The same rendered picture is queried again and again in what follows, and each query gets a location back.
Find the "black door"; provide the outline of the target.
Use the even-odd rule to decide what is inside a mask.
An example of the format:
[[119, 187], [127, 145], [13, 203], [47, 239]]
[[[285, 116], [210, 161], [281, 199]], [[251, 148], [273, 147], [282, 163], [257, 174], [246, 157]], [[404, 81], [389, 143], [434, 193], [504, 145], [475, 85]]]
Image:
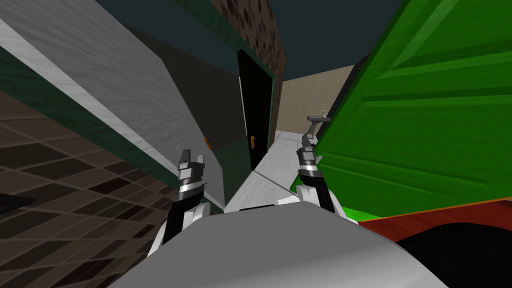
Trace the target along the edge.
[[268, 152], [273, 78], [244, 50], [237, 51], [237, 59], [250, 165], [255, 170]]

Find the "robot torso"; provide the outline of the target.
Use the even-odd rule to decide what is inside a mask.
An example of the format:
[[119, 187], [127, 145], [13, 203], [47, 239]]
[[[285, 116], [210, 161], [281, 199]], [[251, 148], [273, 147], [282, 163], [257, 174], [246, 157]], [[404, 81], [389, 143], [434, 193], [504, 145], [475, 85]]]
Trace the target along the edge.
[[108, 288], [447, 288], [387, 238], [309, 202], [193, 222]]

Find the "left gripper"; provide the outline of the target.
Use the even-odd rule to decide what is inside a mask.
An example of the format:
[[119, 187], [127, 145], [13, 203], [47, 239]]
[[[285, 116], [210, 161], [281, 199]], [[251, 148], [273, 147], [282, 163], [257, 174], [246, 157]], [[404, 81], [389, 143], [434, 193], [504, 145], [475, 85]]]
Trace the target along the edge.
[[191, 161], [191, 150], [184, 149], [180, 157], [178, 167], [178, 180], [180, 188], [198, 188], [205, 185], [203, 174], [205, 168], [204, 156], [197, 156], [196, 161]]

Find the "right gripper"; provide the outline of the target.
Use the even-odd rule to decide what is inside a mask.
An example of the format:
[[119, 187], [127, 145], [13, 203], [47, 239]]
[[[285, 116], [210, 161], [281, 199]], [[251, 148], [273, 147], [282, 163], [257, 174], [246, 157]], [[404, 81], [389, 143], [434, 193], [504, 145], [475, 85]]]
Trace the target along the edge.
[[301, 137], [301, 144], [303, 147], [300, 147], [296, 153], [299, 161], [299, 165], [312, 165], [312, 162], [315, 161], [315, 165], [317, 165], [322, 156], [315, 156], [315, 148], [316, 148], [316, 136], [314, 135], [314, 131], [316, 126], [321, 123], [321, 120], [311, 119], [311, 126], [309, 127], [307, 134], [304, 134]]

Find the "green door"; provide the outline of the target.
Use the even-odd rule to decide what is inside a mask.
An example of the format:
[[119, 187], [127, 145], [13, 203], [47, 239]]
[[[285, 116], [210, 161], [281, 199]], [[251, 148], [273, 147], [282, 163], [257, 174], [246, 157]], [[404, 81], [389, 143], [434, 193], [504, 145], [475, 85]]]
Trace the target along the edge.
[[512, 198], [512, 0], [402, 0], [316, 154], [359, 222]]

